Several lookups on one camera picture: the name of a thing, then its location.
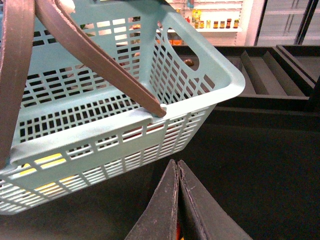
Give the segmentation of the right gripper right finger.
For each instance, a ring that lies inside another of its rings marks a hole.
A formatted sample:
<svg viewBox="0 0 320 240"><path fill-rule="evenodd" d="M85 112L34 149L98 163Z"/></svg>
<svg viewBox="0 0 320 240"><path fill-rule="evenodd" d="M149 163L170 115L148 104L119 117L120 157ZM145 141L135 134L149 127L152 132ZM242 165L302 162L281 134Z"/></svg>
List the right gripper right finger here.
<svg viewBox="0 0 320 240"><path fill-rule="evenodd" d="M185 240L250 240L251 237L222 209L187 164L179 171L179 217Z"/></svg>

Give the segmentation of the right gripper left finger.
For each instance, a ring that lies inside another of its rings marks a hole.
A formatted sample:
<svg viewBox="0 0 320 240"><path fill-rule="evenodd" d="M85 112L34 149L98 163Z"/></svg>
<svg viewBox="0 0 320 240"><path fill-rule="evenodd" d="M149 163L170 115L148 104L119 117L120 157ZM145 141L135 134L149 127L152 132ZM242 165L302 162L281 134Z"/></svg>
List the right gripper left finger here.
<svg viewBox="0 0 320 240"><path fill-rule="evenodd" d="M179 172L170 160L146 209L127 240L175 240L177 237Z"/></svg>

